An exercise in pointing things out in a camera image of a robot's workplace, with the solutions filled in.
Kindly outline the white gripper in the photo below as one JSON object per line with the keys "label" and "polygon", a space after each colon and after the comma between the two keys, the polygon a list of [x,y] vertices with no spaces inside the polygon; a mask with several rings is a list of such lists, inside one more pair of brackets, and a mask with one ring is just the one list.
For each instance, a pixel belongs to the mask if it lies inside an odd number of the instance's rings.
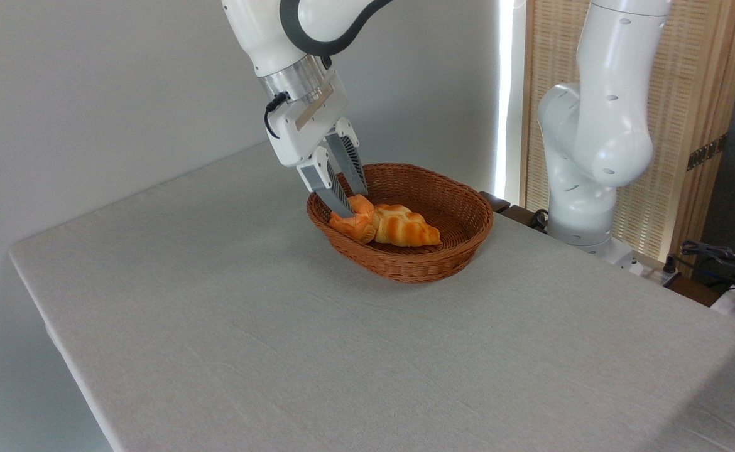
{"label": "white gripper", "polygon": [[327,149],[317,147],[324,137],[351,193],[369,194],[358,153],[359,140],[350,120],[342,117],[347,104],[339,72],[333,69],[325,78],[318,99],[285,103],[268,118],[272,132],[269,140],[281,165],[297,166],[307,190],[315,193],[340,218],[351,218],[355,213],[329,163]]}

